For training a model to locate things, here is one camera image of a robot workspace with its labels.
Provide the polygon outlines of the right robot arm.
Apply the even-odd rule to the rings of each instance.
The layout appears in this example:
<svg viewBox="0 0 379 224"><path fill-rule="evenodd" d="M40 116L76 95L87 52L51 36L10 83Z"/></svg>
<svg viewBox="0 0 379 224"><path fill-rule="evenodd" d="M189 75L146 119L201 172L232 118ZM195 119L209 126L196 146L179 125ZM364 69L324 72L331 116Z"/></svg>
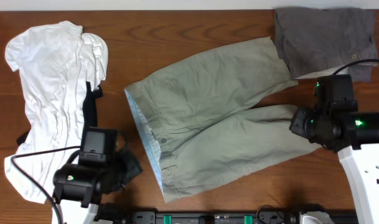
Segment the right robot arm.
<svg viewBox="0 0 379 224"><path fill-rule="evenodd" d="M337 153L359 223L379 223L379 112L360 112L350 75L319 77L314 108L299 108L290 131Z"/></svg>

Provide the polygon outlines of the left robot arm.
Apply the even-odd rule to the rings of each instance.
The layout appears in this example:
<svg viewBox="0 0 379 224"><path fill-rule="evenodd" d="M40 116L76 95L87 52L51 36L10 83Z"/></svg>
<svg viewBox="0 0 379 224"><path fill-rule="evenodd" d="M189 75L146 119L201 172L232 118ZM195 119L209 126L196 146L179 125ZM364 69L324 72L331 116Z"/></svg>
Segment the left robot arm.
<svg viewBox="0 0 379 224"><path fill-rule="evenodd" d="M53 177L53 223L129 223L119 206L102 204L143 171L122 131L89 127L75 151Z"/></svg>

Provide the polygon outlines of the khaki green shorts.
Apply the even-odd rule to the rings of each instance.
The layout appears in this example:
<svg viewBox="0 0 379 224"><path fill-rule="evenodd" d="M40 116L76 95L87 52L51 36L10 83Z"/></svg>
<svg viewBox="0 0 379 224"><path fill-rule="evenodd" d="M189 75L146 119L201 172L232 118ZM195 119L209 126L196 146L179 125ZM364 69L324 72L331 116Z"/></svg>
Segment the khaki green shorts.
<svg viewBox="0 0 379 224"><path fill-rule="evenodd" d="M289 130L294 105L258 107L296 86L269 37L208 50L125 88L166 202L311 153Z"/></svg>

